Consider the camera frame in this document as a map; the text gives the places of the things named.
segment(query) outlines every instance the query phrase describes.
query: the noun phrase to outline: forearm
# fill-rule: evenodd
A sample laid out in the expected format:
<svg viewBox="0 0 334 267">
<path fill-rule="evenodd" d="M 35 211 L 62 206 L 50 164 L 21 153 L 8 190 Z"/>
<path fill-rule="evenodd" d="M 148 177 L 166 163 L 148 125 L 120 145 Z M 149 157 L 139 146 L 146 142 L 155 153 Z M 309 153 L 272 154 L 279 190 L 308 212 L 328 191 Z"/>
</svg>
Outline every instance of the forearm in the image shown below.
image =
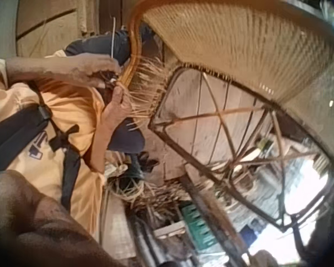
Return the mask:
<svg viewBox="0 0 334 267">
<path fill-rule="evenodd" d="M 15 57 L 6 60 L 8 84 L 29 81 L 36 78 L 50 77 L 52 68 L 57 65 L 57 58 L 23 58 Z"/>
<path fill-rule="evenodd" d="M 105 151 L 114 130 L 113 127 L 97 126 L 90 153 L 87 155 L 87 164 L 101 174 L 104 173 L 105 169 Z"/>
</svg>

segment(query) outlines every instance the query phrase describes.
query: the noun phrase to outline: woven backrest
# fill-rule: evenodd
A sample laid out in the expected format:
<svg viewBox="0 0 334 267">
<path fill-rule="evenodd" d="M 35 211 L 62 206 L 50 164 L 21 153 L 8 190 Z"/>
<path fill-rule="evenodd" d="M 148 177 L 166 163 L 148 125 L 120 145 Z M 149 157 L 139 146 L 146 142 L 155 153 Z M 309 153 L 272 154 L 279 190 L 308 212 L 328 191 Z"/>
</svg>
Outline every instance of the woven backrest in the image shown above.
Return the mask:
<svg viewBox="0 0 334 267">
<path fill-rule="evenodd" d="M 334 156 L 334 29 L 325 21 L 276 0 L 144 0 L 131 31 L 140 19 L 182 63 L 281 106 Z"/>
</svg>

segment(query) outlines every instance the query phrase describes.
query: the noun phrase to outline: green plastic crate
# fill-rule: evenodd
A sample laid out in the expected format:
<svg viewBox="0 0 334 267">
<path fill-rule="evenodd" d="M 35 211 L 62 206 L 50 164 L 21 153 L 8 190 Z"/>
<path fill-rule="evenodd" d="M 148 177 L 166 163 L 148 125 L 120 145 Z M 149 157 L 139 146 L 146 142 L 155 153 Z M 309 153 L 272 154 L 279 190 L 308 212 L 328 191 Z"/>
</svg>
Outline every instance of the green plastic crate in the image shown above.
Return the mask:
<svg viewBox="0 0 334 267">
<path fill-rule="evenodd" d="M 205 250 L 217 243 L 215 236 L 207 226 L 195 205 L 181 209 L 184 220 L 198 250 Z"/>
</svg>

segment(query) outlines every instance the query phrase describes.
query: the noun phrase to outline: shirt logo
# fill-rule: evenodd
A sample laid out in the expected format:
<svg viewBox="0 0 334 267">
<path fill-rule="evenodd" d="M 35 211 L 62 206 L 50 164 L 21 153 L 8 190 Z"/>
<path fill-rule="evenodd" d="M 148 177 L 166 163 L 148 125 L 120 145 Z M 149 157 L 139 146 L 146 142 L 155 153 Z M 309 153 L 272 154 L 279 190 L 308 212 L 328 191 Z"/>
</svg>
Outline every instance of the shirt logo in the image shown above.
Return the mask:
<svg viewBox="0 0 334 267">
<path fill-rule="evenodd" d="M 46 131 L 40 132 L 36 139 L 33 141 L 32 146 L 28 150 L 29 156 L 36 159 L 36 160 L 41 160 L 43 153 L 40 151 L 40 148 L 42 146 L 43 142 L 47 142 L 48 140 L 48 135 Z"/>
</svg>

